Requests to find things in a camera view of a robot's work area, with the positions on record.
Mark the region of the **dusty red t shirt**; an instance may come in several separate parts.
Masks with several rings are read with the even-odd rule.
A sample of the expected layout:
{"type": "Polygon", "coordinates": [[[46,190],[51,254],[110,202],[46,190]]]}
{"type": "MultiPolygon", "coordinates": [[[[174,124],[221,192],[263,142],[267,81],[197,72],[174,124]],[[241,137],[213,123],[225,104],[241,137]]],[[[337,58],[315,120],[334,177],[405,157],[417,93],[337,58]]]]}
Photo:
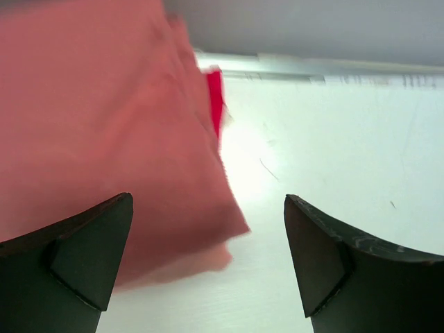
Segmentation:
{"type": "Polygon", "coordinates": [[[117,278],[246,234],[185,23],[161,1],[1,4],[1,239],[122,192],[117,278]]]}

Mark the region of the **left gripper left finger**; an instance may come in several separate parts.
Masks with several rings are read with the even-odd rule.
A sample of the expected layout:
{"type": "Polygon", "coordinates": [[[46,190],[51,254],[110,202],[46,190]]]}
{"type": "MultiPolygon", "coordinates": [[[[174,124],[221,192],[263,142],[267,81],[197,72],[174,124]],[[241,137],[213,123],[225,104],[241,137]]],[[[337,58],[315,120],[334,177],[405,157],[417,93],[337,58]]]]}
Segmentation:
{"type": "Polygon", "coordinates": [[[95,332],[108,309],[133,219],[133,197],[1,243],[1,331],[95,332]]]}

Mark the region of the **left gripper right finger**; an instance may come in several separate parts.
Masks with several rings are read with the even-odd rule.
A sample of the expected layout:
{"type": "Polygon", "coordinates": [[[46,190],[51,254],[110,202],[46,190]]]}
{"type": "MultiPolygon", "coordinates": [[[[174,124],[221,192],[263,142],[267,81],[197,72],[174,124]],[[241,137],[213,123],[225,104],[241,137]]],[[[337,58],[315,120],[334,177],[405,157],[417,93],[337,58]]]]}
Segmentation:
{"type": "Polygon", "coordinates": [[[296,195],[284,224],[315,332],[442,332],[443,257],[391,243],[296,195]]]}

